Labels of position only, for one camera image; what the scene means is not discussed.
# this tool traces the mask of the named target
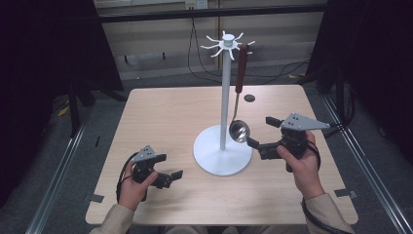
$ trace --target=sleeve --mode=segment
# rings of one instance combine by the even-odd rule
[[[344,220],[329,194],[323,194],[316,198],[306,200],[305,203],[309,212],[322,223],[336,229],[340,229],[342,231],[355,233],[350,224]],[[308,219],[307,226],[310,230],[310,233],[328,233],[312,224]]]
[[[119,234],[126,233],[131,226],[134,212],[121,205],[113,205],[107,213],[102,225],[90,234]]]

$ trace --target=white hook rack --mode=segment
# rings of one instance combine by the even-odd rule
[[[213,46],[201,46],[204,49],[219,47],[219,51],[211,57],[217,57],[223,53],[222,64],[222,103],[221,124],[212,126],[202,131],[194,143],[194,156],[198,164],[207,172],[215,176],[233,176],[240,172],[249,163],[252,156],[252,148],[246,142],[235,142],[228,133],[228,100],[231,79],[231,61],[235,60],[232,50],[240,50],[242,43],[237,42],[244,35],[242,32],[237,38],[233,34],[222,31],[222,40],[215,40],[207,36],[211,42],[218,44]]]

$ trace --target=person's arm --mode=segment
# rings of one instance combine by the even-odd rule
[[[316,138],[311,132],[307,132],[308,141],[316,145]],[[315,153],[307,149],[301,159],[296,159],[285,147],[280,145],[277,151],[285,162],[292,168],[295,185],[303,194],[308,211],[322,223],[346,231],[355,233],[352,227],[341,216],[331,197],[325,193],[319,180],[319,165]],[[307,219],[310,233],[328,233],[315,226]]]
[[[120,234],[130,228],[137,205],[145,196],[146,189],[158,177],[158,173],[153,172],[142,183],[137,183],[131,178],[132,166],[133,163],[128,163],[125,169],[119,204],[110,209],[102,225],[92,230],[91,234]]]

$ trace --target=white stand base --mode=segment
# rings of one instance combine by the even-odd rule
[[[225,150],[220,149],[221,126],[216,125],[203,130],[194,143],[194,156],[205,171],[215,176],[233,176],[248,165],[252,148],[246,142],[235,142],[228,133]]]

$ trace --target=wooden table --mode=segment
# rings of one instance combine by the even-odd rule
[[[252,159],[239,174],[219,177],[204,171],[193,155],[196,137],[220,124],[221,87],[162,88],[133,90],[114,136],[95,194],[102,203],[91,202],[88,223],[102,223],[116,203],[115,187],[129,156],[149,144],[166,162],[155,165],[160,173],[183,170],[183,178],[170,188],[150,187],[133,222],[147,225],[266,225],[305,223],[302,195],[284,160]],[[231,87],[229,120],[233,116],[235,91]],[[244,101],[254,95],[254,102]],[[286,118],[291,112],[316,118],[300,86],[244,87],[237,119],[248,123],[251,137],[261,143],[281,138],[279,129],[265,124],[266,116]],[[313,131],[321,156],[321,183],[348,223],[357,222],[351,199],[337,198],[334,190],[345,188],[321,131]]]

